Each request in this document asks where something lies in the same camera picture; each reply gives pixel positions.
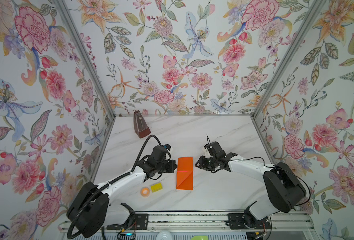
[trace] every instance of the wallpaper wall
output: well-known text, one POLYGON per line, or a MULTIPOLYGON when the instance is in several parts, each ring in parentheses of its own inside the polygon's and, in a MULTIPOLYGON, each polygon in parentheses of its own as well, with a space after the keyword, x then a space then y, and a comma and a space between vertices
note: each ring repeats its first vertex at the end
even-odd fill
POLYGON ((78 56, 50 0, 0 0, 0 240, 56 239, 90 179, 111 120, 78 56))
POLYGON ((311 3, 66 2, 118 114, 251 113, 311 3))
POLYGON ((326 1, 284 75, 260 129, 275 159, 311 187, 301 210, 317 233, 354 240, 354 0, 326 1))

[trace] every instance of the tabletop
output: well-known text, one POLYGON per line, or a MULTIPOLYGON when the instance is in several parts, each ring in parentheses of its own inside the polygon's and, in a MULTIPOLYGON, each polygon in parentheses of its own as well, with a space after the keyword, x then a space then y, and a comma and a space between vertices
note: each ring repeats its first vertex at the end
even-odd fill
MULTIPOLYGON (((172 159, 193 157, 197 162, 207 143, 217 141, 226 153, 244 158, 269 158, 250 116, 144 116, 161 144, 172 147, 172 159)), ((117 117, 94 183, 104 182, 131 169, 146 138, 134 132, 133 117, 117 117)), ((142 156, 151 154, 157 142, 151 138, 142 156)), ((245 209, 266 192, 265 185, 240 173, 220 170, 211 173, 197 167, 193 170, 193 190, 176 189, 176 172, 163 174, 158 180, 147 180, 116 196, 114 203, 126 203, 135 211, 155 210, 236 210, 245 209), (144 198, 142 187, 161 183, 163 189, 144 198)))

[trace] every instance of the black mounting plate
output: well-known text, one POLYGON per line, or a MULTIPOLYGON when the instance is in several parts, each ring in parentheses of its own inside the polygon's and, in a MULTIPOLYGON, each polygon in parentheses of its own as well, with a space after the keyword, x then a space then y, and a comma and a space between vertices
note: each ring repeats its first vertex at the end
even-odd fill
MULTIPOLYGON (((228 216, 228 221, 226 222, 226 225, 230 227, 231 230, 237 230, 237 229, 249 229, 245 226, 244 220, 242 218, 244 214, 239 213, 239 214, 227 214, 228 216)), ((253 229, 264 229, 264 224, 265 224, 265 229, 271 229, 271 222, 269 221, 268 217, 265 217, 261 219, 253 229)))
MULTIPOLYGON (((135 214, 134 219, 136 221, 136 226, 131 230, 146 230, 148 228, 148 218, 149 214, 135 214)), ((122 230, 122 228, 124 228, 124 226, 119 224, 106 226, 107 230, 122 230)))

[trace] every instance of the yellow sponge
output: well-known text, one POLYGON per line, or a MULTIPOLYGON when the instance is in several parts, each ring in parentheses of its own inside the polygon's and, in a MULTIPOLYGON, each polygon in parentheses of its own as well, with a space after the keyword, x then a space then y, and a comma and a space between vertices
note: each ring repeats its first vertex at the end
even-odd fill
POLYGON ((162 189, 162 185, 161 185, 161 183, 157 183, 157 184, 151 186, 151 189, 152 189, 152 192, 156 192, 156 191, 162 189))

